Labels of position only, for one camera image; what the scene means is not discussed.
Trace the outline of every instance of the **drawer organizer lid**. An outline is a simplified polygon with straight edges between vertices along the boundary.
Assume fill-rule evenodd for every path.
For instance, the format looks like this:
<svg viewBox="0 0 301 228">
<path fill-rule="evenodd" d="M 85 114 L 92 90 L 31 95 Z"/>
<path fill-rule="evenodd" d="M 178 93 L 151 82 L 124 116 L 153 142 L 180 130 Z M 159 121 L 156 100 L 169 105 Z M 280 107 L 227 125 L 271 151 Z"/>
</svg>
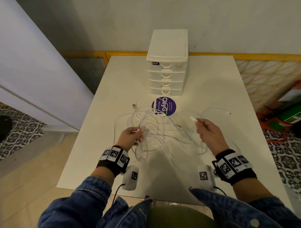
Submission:
<svg viewBox="0 0 301 228">
<path fill-rule="evenodd" d="M 156 29 L 146 56 L 152 62 L 187 62 L 187 29 Z"/>
</svg>

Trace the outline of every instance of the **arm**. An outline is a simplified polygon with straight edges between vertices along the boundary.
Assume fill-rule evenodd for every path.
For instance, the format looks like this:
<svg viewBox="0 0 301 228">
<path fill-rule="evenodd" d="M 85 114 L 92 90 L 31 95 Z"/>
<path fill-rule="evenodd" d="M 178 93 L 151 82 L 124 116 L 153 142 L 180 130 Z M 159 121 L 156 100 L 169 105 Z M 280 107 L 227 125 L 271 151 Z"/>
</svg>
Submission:
<svg viewBox="0 0 301 228">
<path fill-rule="evenodd" d="M 218 126 L 207 119 L 197 119 L 197 133 L 216 157 L 228 150 L 225 138 Z M 279 198 L 273 196 L 256 178 L 245 178 L 233 185 L 237 199 L 250 204 L 283 227 L 298 227 L 300 219 L 284 206 Z"/>
<path fill-rule="evenodd" d="M 143 130 L 138 130 L 124 130 L 116 145 L 128 152 L 138 138 L 143 138 Z M 112 192 L 114 173 L 116 170 L 112 172 L 107 167 L 97 167 L 70 197 L 56 199 L 49 205 L 42 213 L 38 227 L 96 227 Z"/>
</svg>

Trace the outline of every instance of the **person's left hand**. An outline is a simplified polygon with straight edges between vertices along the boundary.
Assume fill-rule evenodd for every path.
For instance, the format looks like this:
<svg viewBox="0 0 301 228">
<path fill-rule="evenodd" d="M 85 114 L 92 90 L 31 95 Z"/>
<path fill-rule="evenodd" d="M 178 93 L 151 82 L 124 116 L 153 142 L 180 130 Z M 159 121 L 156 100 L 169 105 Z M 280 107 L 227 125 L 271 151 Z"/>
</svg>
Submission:
<svg viewBox="0 0 301 228">
<path fill-rule="evenodd" d="M 142 128 L 127 128 L 121 133 L 116 146 L 120 146 L 123 150 L 128 152 L 132 146 L 138 145 L 138 141 L 141 142 L 141 139 L 144 139 L 143 133 L 144 130 Z"/>
</svg>

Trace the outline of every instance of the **white tracking device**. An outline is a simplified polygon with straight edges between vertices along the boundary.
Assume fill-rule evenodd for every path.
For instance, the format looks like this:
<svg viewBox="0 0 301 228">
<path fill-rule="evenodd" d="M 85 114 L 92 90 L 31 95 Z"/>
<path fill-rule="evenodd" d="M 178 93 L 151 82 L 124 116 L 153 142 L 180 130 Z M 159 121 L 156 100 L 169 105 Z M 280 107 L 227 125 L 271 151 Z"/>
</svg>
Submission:
<svg viewBox="0 0 301 228">
<path fill-rule="evenodd" d="M 122 188 L 124 190 L 133 191 L 136 189 L 138 181 L 139 168 L 134 165 L 130 165 L 126 169 L 126 173 L 123 175 Z"/>
<path fill-rule="evenodd" d="M 197 119 L 195 119 L 193 116 L 191 116 L 190 119 L 194 122 L 197 122 Z"/>
<path fill-rule="evenodd" d="M 216 186 L 216 184 L 211 166 L 199 165 L 197 169 L 200 175 L 200 187 L 206 190 L 214 191 L 214 186 Z"/>
</svg>

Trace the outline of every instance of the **white plastic drawer organizer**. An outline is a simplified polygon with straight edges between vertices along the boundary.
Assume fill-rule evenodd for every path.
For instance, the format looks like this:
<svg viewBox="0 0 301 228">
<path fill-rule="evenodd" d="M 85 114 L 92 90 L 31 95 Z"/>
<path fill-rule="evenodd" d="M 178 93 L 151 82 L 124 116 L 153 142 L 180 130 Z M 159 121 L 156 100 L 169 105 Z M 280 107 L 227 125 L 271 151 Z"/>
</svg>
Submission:
<svg viewBox="0 0 301 228">
<path fill-rule="evenodd" d="M 187 30 L 154 30 L 146 59 L 151 94 L 180 96 L 188 63 Z"/>
</svg>

